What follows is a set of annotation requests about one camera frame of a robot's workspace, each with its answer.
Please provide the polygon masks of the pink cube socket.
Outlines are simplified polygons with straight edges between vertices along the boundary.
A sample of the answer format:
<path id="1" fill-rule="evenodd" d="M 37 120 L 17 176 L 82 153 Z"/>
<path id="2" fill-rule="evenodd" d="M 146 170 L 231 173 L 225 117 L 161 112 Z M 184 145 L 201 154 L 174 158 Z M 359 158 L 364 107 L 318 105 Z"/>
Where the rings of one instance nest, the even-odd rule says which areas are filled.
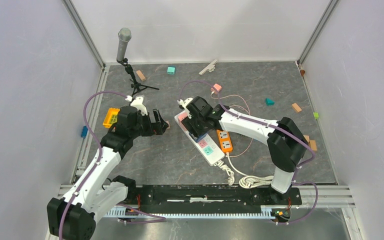
<path id="1" fill-rule="evenodd" d="M 179 121 L 182 121 L 183 119 L 188 118 L 188 114 L 186 112 L 180 113 L 177 118 Z"/>

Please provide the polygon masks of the white multicolour power strip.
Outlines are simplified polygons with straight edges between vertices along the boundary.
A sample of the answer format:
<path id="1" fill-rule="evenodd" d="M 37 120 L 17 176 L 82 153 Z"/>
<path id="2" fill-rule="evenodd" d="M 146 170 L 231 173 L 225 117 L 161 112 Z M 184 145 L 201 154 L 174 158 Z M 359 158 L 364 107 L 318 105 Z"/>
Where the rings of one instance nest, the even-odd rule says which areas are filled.
<path id="1" fill-rule="evenodd" d="M 206 162 L 210 166 L 215 166 L 219 161 L 221 161 L 225 158 L 225 154 L 222 152 L 220 147 L 216 144 L 216 142 L 211 138 L 211 136 L 209 134 L 203 140 L 201 140 L 198 143 L 196 142 L 195 139 L 192 139 L 189 136 L 189 134 L 188 134 L 186 128 L 183 126 L 182 122 L 178 120 L 179 114 L 184 113 L 184 112 L 185 111 L 182 111 L 182 112 L 180 112 L 174 116 L 175 122 L 182 129 L 183 133 L 191 141 L 191 143 L 194 145 L 194 147 L 205 158 Z"/>

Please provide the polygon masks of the blue cube socket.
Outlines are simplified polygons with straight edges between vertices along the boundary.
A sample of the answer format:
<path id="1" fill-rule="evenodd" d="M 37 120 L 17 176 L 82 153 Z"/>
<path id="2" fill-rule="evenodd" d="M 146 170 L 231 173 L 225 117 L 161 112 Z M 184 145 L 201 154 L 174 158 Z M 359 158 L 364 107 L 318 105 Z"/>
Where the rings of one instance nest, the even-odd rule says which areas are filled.
<path id="1" fill-rule="evenodd" d="M 196 143 L 199 143 L 199 142 L 200 142 L 201 140 L 203 140 L 207 135 L 208 135 L 208 133 L 205 133 L 205 134 L 199 136 L 199 137 L 195 140 L 195 142 L 196 142 Z"/>

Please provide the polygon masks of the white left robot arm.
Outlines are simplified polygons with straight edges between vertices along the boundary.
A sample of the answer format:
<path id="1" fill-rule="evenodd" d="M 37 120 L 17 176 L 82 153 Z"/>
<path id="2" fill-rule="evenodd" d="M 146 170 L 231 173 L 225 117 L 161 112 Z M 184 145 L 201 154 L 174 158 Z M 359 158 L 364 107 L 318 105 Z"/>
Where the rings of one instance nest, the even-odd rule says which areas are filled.
<path id="1" fill-rule="evenodd" d="M 168 124 L 157 109 L 151 121 L 144 96 L 126 96 L 128 105 L 117 113 L 107 134 L 98 141 L 98 149 L 81 177 L 61 198 L 52 198 L 47 207 L 49 233 L 60 240 L 89 240 L 97 223 L 119 202 L 133 203 L 134 184 L 116 177 L 102 192 L 103 183 L 121 162 L 138 137 L 162 135 Z"/>

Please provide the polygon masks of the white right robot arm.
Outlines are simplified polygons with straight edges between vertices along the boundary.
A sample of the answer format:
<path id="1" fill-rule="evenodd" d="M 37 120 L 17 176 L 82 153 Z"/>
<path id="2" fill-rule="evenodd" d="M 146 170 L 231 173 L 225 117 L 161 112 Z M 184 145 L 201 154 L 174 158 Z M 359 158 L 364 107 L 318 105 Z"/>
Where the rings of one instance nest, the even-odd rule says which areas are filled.
<path id="1" fill-rule="evenodd" d="M 315 156 L 291 118 L 262 119 L 243 114 L 221 103 L 213 107 L 200 96 L 179 99 L 177 103 L 187 113 L 182 124 L 195 139 L 210 130 L 220 130 L 249 137 L 268 147 L 275 165 L 268 196 L 275 204 L 282 204 L 289 198 L 295 172 L 304 164 L 302 158 L 305 153 L 310 152 L 312 157 Z"/>

